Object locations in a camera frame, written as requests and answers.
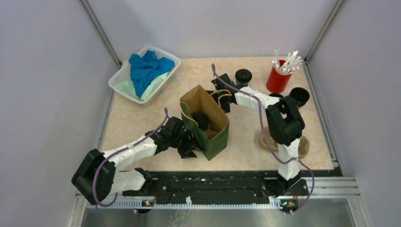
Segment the green brown paper bag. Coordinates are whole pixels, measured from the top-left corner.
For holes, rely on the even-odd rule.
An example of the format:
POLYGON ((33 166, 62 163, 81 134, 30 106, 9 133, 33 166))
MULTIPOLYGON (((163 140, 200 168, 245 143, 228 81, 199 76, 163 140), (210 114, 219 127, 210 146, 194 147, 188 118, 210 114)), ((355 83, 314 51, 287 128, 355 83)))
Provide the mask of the green brown paper bag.
POLYGON ((229 119, 221 106, 198 85, 180 98, 185 128, 194 136, 207 160, 212 160, 228 144, 229 119))

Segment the single pulp cup carrier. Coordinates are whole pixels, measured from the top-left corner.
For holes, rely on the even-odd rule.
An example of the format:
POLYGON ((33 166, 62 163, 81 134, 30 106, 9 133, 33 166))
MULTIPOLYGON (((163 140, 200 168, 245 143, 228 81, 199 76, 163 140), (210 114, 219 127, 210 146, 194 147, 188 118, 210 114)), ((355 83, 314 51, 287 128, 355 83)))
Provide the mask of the single pulp cup carrier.
POLYGON ((218 136, 218 132, 216 132, 216 131, 213 131, 213 130, 211 130, 211 129, 208 129, 208 130, 205 130, 204 131, 204 134, 206 135, 206 137, 209 139, 209 140, 212 140, 212 139, 214 139, 216 136, 218 136))

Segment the black coffee cup lid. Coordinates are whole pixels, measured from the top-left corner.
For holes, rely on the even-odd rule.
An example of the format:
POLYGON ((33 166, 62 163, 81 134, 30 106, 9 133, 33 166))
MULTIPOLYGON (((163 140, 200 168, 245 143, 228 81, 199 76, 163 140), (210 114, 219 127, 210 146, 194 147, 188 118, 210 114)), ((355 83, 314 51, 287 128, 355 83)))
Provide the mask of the black coffee cup lid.
POLYGON ((252 73, 247 69, 240 69, 235 73, 235 79, 238 83, 249 83, 252 77, 252 73))

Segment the stack of black lids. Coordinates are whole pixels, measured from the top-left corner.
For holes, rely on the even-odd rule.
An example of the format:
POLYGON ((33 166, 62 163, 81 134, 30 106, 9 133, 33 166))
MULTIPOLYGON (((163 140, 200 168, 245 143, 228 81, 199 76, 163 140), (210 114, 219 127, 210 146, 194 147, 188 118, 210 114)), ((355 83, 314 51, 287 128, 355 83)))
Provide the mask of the stack of black lids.
POLYGON ((269 96, 283 98, 283 95, 281 95, 279 93, 271 93, 271 94, 269 94, 269 96))

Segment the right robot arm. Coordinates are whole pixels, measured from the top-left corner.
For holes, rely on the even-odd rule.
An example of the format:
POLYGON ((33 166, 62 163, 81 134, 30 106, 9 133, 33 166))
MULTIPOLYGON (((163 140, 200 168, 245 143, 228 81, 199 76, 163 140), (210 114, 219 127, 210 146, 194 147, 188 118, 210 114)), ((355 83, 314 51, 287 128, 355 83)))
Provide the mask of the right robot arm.
POLYGON ((278 173, 282 179, 277 182, 278 191, 290 195, 296 189, 295 178, 299 175, 298 148, 305 122, 298 110, 297 101, 290 96, 278 98, 258 92, 248 86, 238 89, 225 82, 217 73, 213 73, 213 84, 223 85, 232 92, 232 103, 249 107, 259 113, 264 139, 268 141, 263 126, 266 118, 270 136, 278 145, 278 154, 272 153, 280 163, 278 173))

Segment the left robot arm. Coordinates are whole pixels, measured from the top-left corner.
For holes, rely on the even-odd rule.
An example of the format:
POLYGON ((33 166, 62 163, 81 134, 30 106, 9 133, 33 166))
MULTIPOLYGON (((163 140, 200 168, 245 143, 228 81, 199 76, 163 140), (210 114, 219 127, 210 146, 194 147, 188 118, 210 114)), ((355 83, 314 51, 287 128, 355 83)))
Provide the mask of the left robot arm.
POLYGON ((125 168, 169 148, 177 149, 181 158, 196 157, 195 150, 204 150, 194 132, 185 128, 183 120, 166 117, 156 129, 131 143, 106 151, 89 151, 71 183, 90 204, 102 207, 106 206, 102 201, 114 193, 136 191, 147 195, 152 188, 152 177, 141 168, 130 171, 125 168))

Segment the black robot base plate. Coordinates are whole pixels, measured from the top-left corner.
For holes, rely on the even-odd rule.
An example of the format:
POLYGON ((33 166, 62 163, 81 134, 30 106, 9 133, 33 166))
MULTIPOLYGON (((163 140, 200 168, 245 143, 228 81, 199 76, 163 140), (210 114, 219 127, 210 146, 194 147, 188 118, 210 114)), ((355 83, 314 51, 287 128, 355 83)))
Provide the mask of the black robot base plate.
POLYGON ((306 180, 296 177, 286 182, 277 171, 150 171, 138 191, 123 196, 148 196, 157 205, 183 204, 190 198, 195 205, 267 204, 279 196, 307 196, 306 180))

